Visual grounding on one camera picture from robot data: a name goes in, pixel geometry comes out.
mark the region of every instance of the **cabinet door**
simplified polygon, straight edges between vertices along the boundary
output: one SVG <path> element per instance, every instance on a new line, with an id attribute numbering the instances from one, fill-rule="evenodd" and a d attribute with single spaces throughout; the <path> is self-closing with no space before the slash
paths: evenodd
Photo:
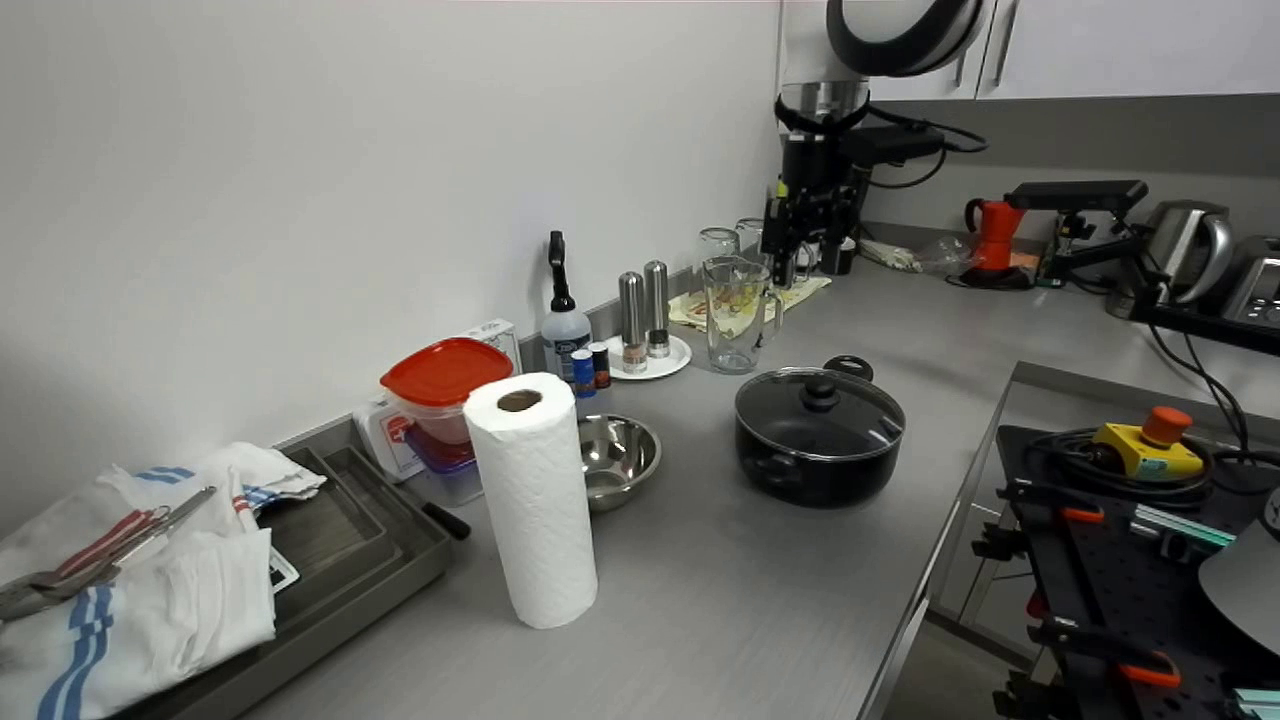
<path id="1" fill-rule="evenodd" d="M 924 76 L 876 76 L 873 101 L 971 101 L 980 87 L 993 19 L 995 3 L 984 3 L 967 47 L 954 65 Z"/>
<path id="2" fill-rule="evenodd" d="M 1001 0 L 980 96 L 1280 91 L 1277 0 Z"/>

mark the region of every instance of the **red lid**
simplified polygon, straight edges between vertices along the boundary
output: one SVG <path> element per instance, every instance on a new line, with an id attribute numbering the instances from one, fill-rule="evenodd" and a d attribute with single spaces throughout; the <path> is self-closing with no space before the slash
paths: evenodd
<path id="1" fill-rule="evenodd" d="M 1193 418 L 1189 418 L 1189 411 L 1168 407 L 1168 403 L 1155 403 L 1155 407 L 1148 411 L 1148 422 L 1144 422 L 1144 440 L 1168 449 L 1168 444 L 1177 444 L 1189 427 L 1193 427 Z"/>
<path id="2" fill-rule="evenodd" d="M 425 407 L 456 407 L 474 395 L 474 390 L 511 375 L 511 361 L 491 346 L 449 338 L 405 357 L 383 390 L 408 403 Z"/>

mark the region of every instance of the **yellow tool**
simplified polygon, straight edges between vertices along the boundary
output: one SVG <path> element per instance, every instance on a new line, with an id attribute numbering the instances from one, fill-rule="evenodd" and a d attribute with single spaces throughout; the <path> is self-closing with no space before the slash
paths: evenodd
<path id="1" fill-rule="evenodd" d="M 1105 425 L 1093 440 L 1119 453 L 1125 476 L 1180 483 L 1205 476 L 1205 455 L 1180 440 L 1189 427 L 1189 411 L 1161 403 L 1144 425 Z"/>

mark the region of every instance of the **striped towel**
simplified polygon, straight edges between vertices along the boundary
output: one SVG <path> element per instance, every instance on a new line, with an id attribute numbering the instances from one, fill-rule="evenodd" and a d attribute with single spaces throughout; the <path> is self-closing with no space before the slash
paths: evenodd
<path id="1" fill-rule="evenodd" d="M 309 502 L 323 476 L 256 444 L 214 462 L 112 468 L 0 539 L 0 584 L 92 556 L 142 507 L 215 488 L 183 525 L 142 543 L 122 574 L 0 632 L 0 718 L 112 718 L 277 635 L 274 533 L 256 507 Z"/>

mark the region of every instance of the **salt shaker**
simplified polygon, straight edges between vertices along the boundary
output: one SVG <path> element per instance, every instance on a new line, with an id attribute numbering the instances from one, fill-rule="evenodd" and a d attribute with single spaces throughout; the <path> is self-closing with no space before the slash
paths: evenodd
<path id="1" fill-rule="evenodd" d="M 647 357 L 668 357 L 672 338 L 668 338 L 668 266 L 651 261 L 646 266 L 646 285 L 647 285 Z"/>

